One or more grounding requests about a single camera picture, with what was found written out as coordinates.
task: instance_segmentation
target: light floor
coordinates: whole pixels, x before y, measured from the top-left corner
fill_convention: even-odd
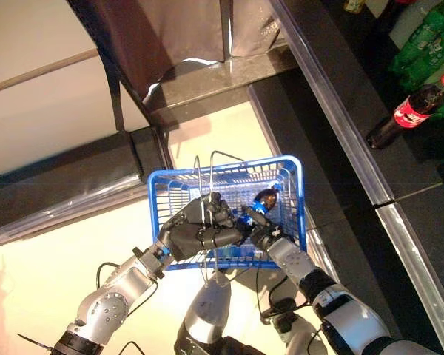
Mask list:
[[[209,165],[212,150],[245,160],[272,155],[250,104],[240,104],[181,124],[170,132],[169,148],[176,168],[192,167],[195,155]],[[229,162],[218,157],[216,164]],[[16,336],[22,333],[54,345],[73,321],[80,301],[95,289],[95,271],[104,261],[122,263],[137,246],[152,243],[149,201],[142,200],[55,229],[28,240],[0,247],[0,355],[46,354],[44,349]],[[102,277],[110,268],[102,270]],[[114,334],[103,355],[118,354],[129,340],[146,355],[173,354],[176,334],[193,297],[203,285],[198,269],[166,271],[158,292]],[[283,277],[260,271],[260,284],[271,288]],[[250,344],[267,355],[283,354],[284,344],[274,328],[259,321],[255,270],[232,282],[230,317],[225,335]],[[279,290],[292,292],[287,285]],[[267,286],[260,287],[261,308],[266,309]],[[303,301],[300,294],[298,304]],[[299,314],[319,321],[310,309]],[[139,354],[128,347],[124,354]]]

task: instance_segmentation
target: metal wire handle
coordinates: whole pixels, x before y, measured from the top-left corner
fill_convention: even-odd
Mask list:
[[[211,153],[210,155],[210,176],[209,176],[209,202],[212,202],[212,190],[214,189],[214,155],[219,154],[219,155],[225,155],[226,157],[235,159],[235,160],[239,160],[239,161],[243,161],[243,159],[237,158],[234,155],[230,155],[218,150],[215,150]],[[210,225],[213,227],[213,222],[212,222],[212,212],[209,211],[209,216],[210,216]],[[217,261],[217,249],[214,249],[214,270],[215,270],[215,282],[220,285],[219,283],[219,277],[218,277],[218,261]]]
[[[220,155],[225,155],[226,157],[229,158],[233,158],[235,160],[239,160],[239,161],[243,161],[243,159],[237,158],[234,155],[230,155],[224,152],[220,152],[218,150],[215,150],[211,153],[210,155],[210,175],[209,175],[209,202],[212,202],[212,191],[214,189],[214,155],[216,154],[220,154]],[[199,193],[201,194],[201,217],[202,217],[202,223],[204,224],[205,228],[205,222],[206,222],[206,216],[205,216],[205,211],[204,211],[204,202],[202,201],[202,177],[201,177],[201,162],[199,160],[199,156],[196,155],[195,159],[194,159],[194,169],[197,167],[198,169],[198,178],[199,178]],[[209,219],[210,219],[210,225],[211,227],[214,226],[213,220],[212,220],[212,212],[209,210]],[[201,273],[202,273],[202,278],[204,280],[204,285],[207,287],[208,285],[208,274],[207,274],[207,255],[209,252],[206,252],[206,255],[204,256],[203,259],[203,267],[205,269],[205,277],[204,277],[204,273],[202,272],[201,269]],[[218,261],[217,261],[217,249],[214,248],[213,249],[213,254],[214,254],[214,270],[215,270],[215,281],[217,282],[218,285],[220,285],[219,283],[219,278],[218,278]]]

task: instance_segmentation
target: blue shopping basket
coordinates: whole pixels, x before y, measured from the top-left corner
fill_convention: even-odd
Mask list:
[[[306,250],[304,224],[303,173],[300,161],[290,155],[244,161],[213,166],[213,191],[220,192],[234,210],[241,215],[241,206],[250,206],[261,190],[279,186],[275,207],[266,215],[293,236],[300,248]],[[209,193],[210,168],[201,168],[203,194]],[[161,225],[185,207],[189,201],[199,197],[197,169],[158,170],[148,177],[148,192],[152,217],[153,240],[158,239]],[[194,257],[174,262],[168,269],[200,268],[204,261],[214,267],[215,258],[211,251],[201,251]],[[218,268],[244,268],[260,266],[277,268],[263,252],[258,251],[249,239],[240,247],[224,246],[217,249]]]

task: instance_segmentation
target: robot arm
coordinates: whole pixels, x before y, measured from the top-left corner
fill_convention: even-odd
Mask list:
[[[238,242],[229,207],[220,194],[193,200],[161,227],[158,241],[118,267],[98,290],[84,298],[74,322],[52,350],[52,355],[98,355],[144,294],[173,260],[183,260],[204,249]]]
[[[258,223],[251,234],[253,244],[266,251],[299,288],[322,321],[321,329],[338,354],[435,354],[416,343],[393,340],[370,307],[315,266],[308,254],[278,226],[256,212],[248,213]],[[300,354],[305,350],[288,346],[287,354]]]

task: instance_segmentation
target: black cable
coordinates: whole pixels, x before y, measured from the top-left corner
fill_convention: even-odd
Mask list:
[[[256,276],[255,276],[255,292],[256,292],[256,294],[257,294],[257,306],[258,306],[258,312],[260,313],[260,321],[261,321],[261,322],[263,322],[262,319],[267,320],[268,318],[273,318],[273,317],[276,317],[276,316],[280,316],[281,314],[286,314],[286,313],[289,313],[289,312],[293,312],[293,311],[296,311],[296,310],[298,310],[298,309],[301,309],[302,307],[306,307],[306,306],[310,305],[310,304],[308,303],[308,301],[305,301],[302,305],[297,305],[296,307],[293,307],[293,308],[288,309],[288,310],[286,310],[286,311],[277,312],[277,313],[272,313],[272,314],[270,314],[270,315],[268,315],[268,316],[264,316],[264,315],[263,315],[263,312],[261,311],[261,307],[260,307],[260,295],[258,294],[258,275],[259,275],[259,273],[260,273],[260,259],[258,259],[257,274],[256,274]],[[275,286],[273,286],[273,288],[270,290],[270,292],[269,292],[269,294],[268,294],[268,300],[269,300],[269,301],[271,301],[271,300],[270,300],[270,294],[271,294],[271,293],[272,293],[277,287],[279,287],[281,284],[283,284],[287,279],[288,279],[288,277],[285,276],[285,277],[284,277],[279,283],[277,283]]]
[[[260,313],[260,318],[261,318],[262,315],[261,315],[261,307],[260,307],[260,295],[258,294],[258,274],[259,273],[260,273],[260,259],[258,259],[257,275],[255,276],[255,288],[256,288],[256,292],[257,292],[258,312]]]
[[[273,295],[273,292],[275,292],[275,290],[276,290],[278,287],[280,287],[281,285],[283,285],[287,279],[288,279],[288,277],[285,276],[285,277],[284,277],[279,283],[277,283],[276,285],[274,285],[274,286],[272,287],[272,289],[269,290],[269,293],[268,293],[268,301],[269,301],[269,305],[270,305],[270,307],[273,308],[273,301],[272,301],[272,295]]]
[[[290,313],[290,312],[293,312],[293,311],[297,311],[298,309],[301,309],[302,307],[307,307],[308,305],[311,305],[311,304],[308,303],[308,301],[305,301],[305,303],[303,303],[302,305],[297,305],[296,307],[287,309],[286,311],[275,312],[275,313],[271,313],[271,314],[268,314],[267,316],[262,316],[262,317],[265,318],[265,319],[273,318],[273,317],[276,317],[276,316],[280,316],[281,314],[286,314],[286,313]]]
[[[119,264],[114,264],[114,263],[111,263],[111,262],[108,262],[108,261],[105,262],[105,263],[102,263],[102,264],[97,268],[97,274],[95,275],[95,284],[97,285],[97,289],[99,289],[99,288],[101,287],[101,270],[102,270],[102,268],[103,268],[105,265],[113,266],[114,268],[117,268],[117,267],[120,266]]]
[[[319,329],[316,330],[316,332],[315,332],[314,335],[312,336],[311,340],[309,340],[309,342],[308,342],[308,348],[307,348],[307,350],[308,350],[308,355],[311,355],[311,352],[309,351],[309,348],[311,347],[311,344],[312,344],[312,341],[314,340],[314,338],[319,334],[320,329],[321,329],[321,328],[319,328]]]
[[[130,342],[128,342],[127,344],[125,344],[125,346],[120,350],[120,352],[118,353],[118,355],[121,355],[121,354],[124,352],[125,348],[127,348],[127,346],[130,345],[130,344],[134,345],[134,346],[138,349],[138,351],[140,351],[140,354],[141,354],[141,355],[145,355],[145,353],[143,352],[143,350],[141,350],[141,348],[138,346],[138,344],[137,344],[136,342],[134,342],[134,341],[130,341]]]
[[[155,294],[155,292],[156,292],[156,290],[158,290],[158,282],[156,281],[156,280],[153,280],[152,279],[152,281],[153,281],[153,284],[154,285],[156,285],[156,287],[155,287],[155,289],[153,290],[153,292],[147,297],[147,298],[145,298],[144,300],[143,300],[143,302],[142,303],[140,303],[139,305],[137,305],[134,309],[133,309],[133,311],[131,311],[130,313],[128,313],[128,316],[127,316],[127,318],[128,317],[130,317],[137,309],[139,309],[147,300],[149,300],[150,298],[151,298],[151,296],[153,295],[153,294]]]

